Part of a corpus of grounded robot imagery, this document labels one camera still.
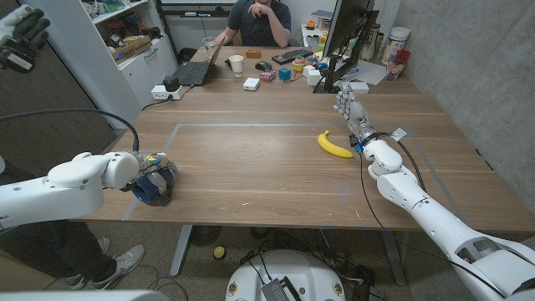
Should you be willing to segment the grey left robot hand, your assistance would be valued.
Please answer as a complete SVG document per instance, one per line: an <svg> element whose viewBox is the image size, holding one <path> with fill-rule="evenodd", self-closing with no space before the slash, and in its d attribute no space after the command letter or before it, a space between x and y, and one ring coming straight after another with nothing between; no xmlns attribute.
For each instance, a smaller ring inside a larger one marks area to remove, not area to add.
<svg viewBox="0 0 535 301"><path fill-rule="evenodd" d="M153 207L166 206L172 198L176 165L166 153L134 153L139 163L137 176L122 191L131 191L140 201Z"/></svg>

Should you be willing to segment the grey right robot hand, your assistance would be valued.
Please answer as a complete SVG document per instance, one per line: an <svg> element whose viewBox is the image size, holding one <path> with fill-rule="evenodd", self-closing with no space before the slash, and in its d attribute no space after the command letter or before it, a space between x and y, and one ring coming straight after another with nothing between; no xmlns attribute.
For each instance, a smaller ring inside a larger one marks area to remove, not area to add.
<svg viewBox="0 0 535 301"><path fill-rule="evenodd" d="M364 147L378 136L369 121L367 110L356 99L349 84L345 86L344 90L338 92L334 110L340 113L348 123L348 128L354 135L354 138L350 139L352 146Z"/></svg>

